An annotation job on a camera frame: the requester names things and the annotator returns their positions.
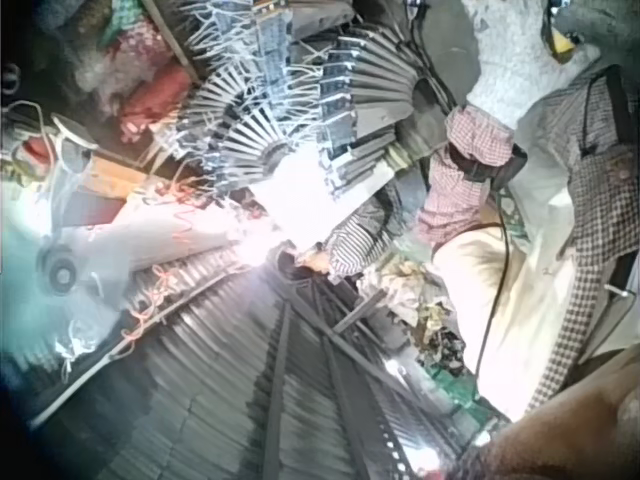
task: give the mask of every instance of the corrugated metal sheet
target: corrugated metal sheet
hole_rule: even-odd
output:
[[[232,261],[227,252],[209,252],[166,265],[181,269],[168,303]],[[139,272],[131,301],[144,302],[155,281]],[[278,282],[269,267],[228,277],[167,316],[41,427],[53,456],[72,478],[262,479],[265,459],[275,465],[273,478],[414,478],[403,447],[438,449],[441,438],[429,419],[327,342],[287,305],[292,299],[281,296]],[[297,285],[293,295],[327,324],[344,316],[344,307],[312,284]],[[366,338],[351,341],[381,362]],[[276,421],[274,437],[267,433]],[[268,448],[274,438],[276,458]]]
[[[260,478],[282,305],[256,274],[197,297],[72,397],[47,443],[75,478]]]

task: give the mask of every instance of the metal parts pile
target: metal parts pile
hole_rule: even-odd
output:
[[[313,145],[339,196],[413,111],[419,59],[387,28],[335,27],[353,17],[350,2],[195,0],[183,13],[200,22],[188,44],[212,74],[182,108],[177,138],[215,190],[264,180]]]

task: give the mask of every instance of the cable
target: cable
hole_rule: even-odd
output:
[[[438,99],[440,108],[445,114],[449,114],[457,106],[456,99],[433,68],[433,62],[431,62],[431,59],[427,54],[424,38],[422,35],[419,35],[419,32],[424,26],[424,19],[428,8],[428,5],[421,5],[418,7],[416,16],[409,21],[411,42],[408,42],[408,44],[413,53],[422,60],[423,67],[425,69],[425,77]]]
[[[480,352],[478,353],[478,362],[476,363],[476,383],[473,387],[473,395],[471,398],[476,401],[478,397],[478,383],[480,381],[480,367],[482,366],[482,357],[484,356],[484,351],[487,347],[487,341],[489,340],[489,332],[491,331],[491,324],[493,323],[493,317],[498,310],[498,302],[500,301],[500,295],[502,294],[502,289],[504,288],[504,282],[507,278],[507,272],[509,271],[509,237],[507,237],[507,226],[504,224],[504,217],[502,216],[502,207],[500,205],[500,196],[496,197],[496,206],[498,210],[498,216],[500,217],[500,227],[502,229],[502,236],[504,238],[504,267],[502,269],[502,276],[500,277],[500,283],[498,284],[498,289],[496,290],[496,296],[493,299],[493,305],[491,305],[491,312],[489,313],[489,319],[487,320],[487,326],[484,330],[484,336],[482,337],[482,344],[480,345]]]

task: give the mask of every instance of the white glove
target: white glove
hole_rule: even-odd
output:
[[[515,130],[529,108],[568,86],[600,56],[584,45],[559,64],[542,40],[543,0],[462,0],[480,51],[480,78],[470,104]]]

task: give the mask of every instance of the metal bar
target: metal bar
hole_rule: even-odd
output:
[[[291,327],[291,304],[285,303],[282,318],[282,331],[278,341],[278,353],[271,386],[271,402],[267,420],[267,433],[262,464],[262,479],[277,480],[280,476],[280,420],[282,419],[282,391],[284,388],[284,369],[289,349],[289,330]]]
[[[189,61],[189,58],[187,58],[187,55],[184,53],[184,50],[182,50],[182,47],[180,46],[176,38],[173,36],[171,29],[169,28],[167,23],[164,21],[162,12],[160,12],[158,7],[156,6],[155,1],[154,0],[141,0],[141,1],[142,1],[142,4],[144,5],[144,8],[147,10],[147,13],[151,17],[151,20],[153,20],[153,22],[158,27],[158,30],[160,30],[160,34],[162,35],[162,38],[164,38],[165,42],[167,42],[167,44],[169,45],[169,48],[171,48],[171,50],[173,51],[178,61],[185,68],[185,70],[191,77],[191,80],[193,80],[193,82],[196,85],[200,85],[201,83],[200,78],[198,77],[196,70],[193,68],[193,65],[191,65],[191,62]]]
[[[366,298],[360,305],[356,306],[351,313],[344,317],[340,322],[333,327],[333,331],[336,333],[342,333],[349,328],[353,323],[357,322],[367,314],[369,314],[380,300],[387,295],[387,292],[383,289],[377,290],[369,298]]]
[[[291,306],[300,313],[304,321],[326,335],[329,340],[331,340],[336,345],[336,347],[338,347],[340,350],[342,350],[342,352],[344,352],[345,355],[347,355],[354,362],[360,365],[369,375],[377,378],[380,382],[393,389],[393,391],[395,391],[398,395],[411,402],[412,405],[415,405],[416,408],[424,412],[426,415],[429,415],[431,418],[445,417],[445,415],[433,402],[430,401],[430,399],[426,397],[417,398],[409,390],[402,387],[390,373],[380,370],[371,362],[369,362],[369,360],[363,357],[355,348],[353,348],[349,343],[341,338],[340,335],[331,330],[331,328],[327,326],[324,320],[318,317],[313,308],[302,301],[302,299],[296,294],[291,285],[285,283],[285,280],[276,270],[272,269],[271,271],[273,273],[271,274],[271,278],[267,281],[270,281],[270,284],[273,286],[273,288],[279,291],[284,298],[287,298],[291,302]],[[429,403],[429,407],[425,406],[422,402]]]
[[[349,314],[351,309],[340,299],[335,293],[333,293],[323,282],[318,282],[320,289],[342,310],[345,314]]]
[[[322,283],[322,282],[314,282],[313,283],[314,286],[319,286],[320,289],[323,291],[323,293],[327,294],[327,296],[334,301],[334,303],[336,303],[336,305],[338,306],[338,308],[340,310],[342,310],[343,312],[345,312],[346,314],[349,313],[349,308],[342,302],[342,300],[340,300],[337,295],[335,293],[333,293],[329,288],[327,288],[327,286]],[[318,300],[318,307],[320,307],[320,318],[324,318],[324,312],[322,310],[322,303],[321,300]],[[382,344],[382,342],[378,339],[378,337],[376,336],[375,333],[373,333],[371,331],[371,329],[369,327],[367,327],[366,325],[363,325],[362,323],[358,322],[356,323],[356,328],[360,331],[362,331],[362,333],[364,333],[364,335],[371,340],[376,347],[378,347],[381,351],[386,351],[384,345]]]
[[[205,290],[213,287],[216,283],[220,282],[222,279],[224,279],[224,278],[226,278],[229,275],[232,275],[234,273],[236,273],[236,272],[233,272],[233,271],[232,272],[226,272],[225,271],[225,272],[221,273],[220,275],[218,275],[218,276],[212,278],[211,280],[209,280],[204,285],[202,285],[202,286],[196,288],[195,290],[193,290],[192,292],[190,292],[186,297],[184,297],[184,298],[178,300],[177,302],[171,304],[169,307],[165,308],[164,310],[162,310],[157,315],[154,315],[142,327],[144,329],[142,334],[144,335],[151,327],[153,327],[154,325],[157,325],[167,315],[173,313],[175,310],[177,310],[178,308],[183,306],[185,303],[190,302],[197,295],[200,295]],[[122,352],[126,347],[129,347],[130,344],[133,343],[133,342],[134,342],[133,340],[125,338],[120,343],[118,343],[115,347],[113,347],[105,356],[103,356],[100,360],[98,360],[95,365],[93,365],[89,370],[87,370],[83,375],[81,375],[80,378],[78,378],[75,382],[73,382],[71,385],[69,385],[69,388],[67,388],[64,392],[62,392],[62,394],[58,398],[56,398],[51,403],[51,405],[49,405],[42,412],[40,412],[38,415],[36,415],[34,418],[32,418],[29,421],[29,428],[31,430],[35,430],[35,429],[41,427],[47,420],[49,420],[49,418],[56,411],[58,411],[58,409],[62,405],[64,405],[66,403],[67,400],[69,400],[69,398],[71,398],[71,396],[74,393],[76,393],[80,389],[80,387],[82,387],[82,385],[87,383],[87,381],[89,381],[89,379],[91,379],[103,367],[106,367],[111,362],[121,358],[121,357],[119,357],[118,354],[120,352]]]
[[[355,463],[356,473],[358,474],[358,480],[369,480],[369,467],[365,461],[364,452],[362,448],[362,442],[358,436],[358,430],[355,425],[353,413],[351,411],[351,405],[344,390],[344,383],[340,376],[340,369],[336,363],[335,354],[333,353],[333,346],[327,337],[322,338],[322,346],[324,347],[325,354],[327,356],[327,362],[329,364],[329,375],[331,376],[331,383],[336,391],[336,397],[338,399],[338,406],[340,408],[340,414],[342,416],[345,433],[349,440],[349,447],[351,455]]]

